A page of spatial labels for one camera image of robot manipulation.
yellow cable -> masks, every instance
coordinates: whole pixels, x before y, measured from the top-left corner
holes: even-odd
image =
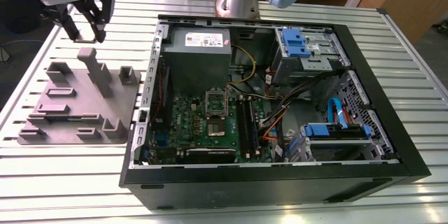
[[[237,47],[239,50],[242,50],[243,53],[246,53],[246,55],[249,55],[249,57],[251,58],[251,61],[253,61],[253,73],[251,73],[251,75],[247,78],[245,78],[243,80],[241,80],[241,81],[231,81],[231,82],[229,82],[229,84],[239,84],[239,83],[246,82],[247,80],[250,80],[253,78],[253,76],[255,75],[257,62],[255,62],[254,56],[249,53],[249,51],[246,51],[241,46],[234,45],[233,47]]]

black cable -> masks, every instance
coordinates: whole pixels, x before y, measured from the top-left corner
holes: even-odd
[[[257,92],[254,92],[254,94],[251,94],[250,92],[243,91],[242,89],[239,89],[234,84],[229,84],[239,93],[245,94],[245,95],[259,95]]]
[[[322,80],[325,80],[327,77],[331,77],[331,76],[339,76],[342,75],[343,73],[346,72],[346,70],[337,70],[337,71],[333,71],[333,72],[325,72],[325,73],[321,73],[319,75],[317,75],[311,80],[309,80],[307,82],[302,83],[299,86],[297,86],[290,92],[289,94],[285,96],[285,98],[282,99],[281,101],[281,104],[278,106],[278,110],[277,112],[274,113],[273,116],[269,116],[266,119],[265,119],[265,122],[269,122],[270,120],[273,120],[274,118],[277,118],[281,113],[283,111],[287,110],[287,107],[290,106],[291,104],[291,100],[298,97],[302,93],[305,93],[307,90],[311,89],[311,87],[314,85],[317,85]]]
[[[286,150],[286,140],[283,137],[283,119],[279,120],[278,125],[275,126],[277,135],[278,135],[278,145],[283,150],[283,155],[279,155],[278,152],[275,152],[275,162],[282,163],[285,161],[285,150]]]
[[[258,92],[255,91],[255,89],[254,89],[254,87],[251,86],[251,84],[246,81],[245,82],[245,84],[246,84],[246,86],[251,89],[251,92],[254,93],[254,94],[257,94]]]

motherboard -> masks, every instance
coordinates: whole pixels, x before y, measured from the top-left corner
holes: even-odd
[[[213,90],[201,97],[175,96],[171,130],[155,133],[161,164],[179,164],[182,156],[206,150],[206,155],[217,156],[214,152],[221,151],[229,158],[235,157],[233,163],[273,161],[273,145],[259,145],[258,138],[257,124],[266,116],[263,101],[227,97],[221,92]]]

sticker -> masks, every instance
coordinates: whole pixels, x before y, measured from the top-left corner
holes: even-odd
[[[186,47],[225,47],[223,34],[187,33]]]
[[[277,147],[275,147],[275,152],[278,152],[279,156],[282,157],[282,155],[283,155],[283,149],[281,148],[279,145],[277,145]]]
[[[273,76],[269,74],[267,75],[267,84],[271,85],[271,83],[273,83]]]
[[[319,47],[318,47],[318,45],[309,45],[309,49],[310,50],[319,50]]]

green motherboard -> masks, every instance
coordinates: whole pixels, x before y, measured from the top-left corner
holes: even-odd
[[[169,133],[169,148],[223,148],[237,150],[235,163],[265,163],[273,161],[273,145],[269,143],[259,147],[258,155],[245,155],[241,152],[241,136],[238,121],[238,98],[225,98],[219,95],[210,95],[206,104],[206,96],[183,97],[174,99],[173,125]],[[219,111],[227,109],[227,116],[218,118],[222,125],[211,123],[211,117],[206,116],[209,110]],[[254,115],[259,121],[266,116],[263,101],[253,100]],[[162,164],[175,164],[174,158],[163,158]]]

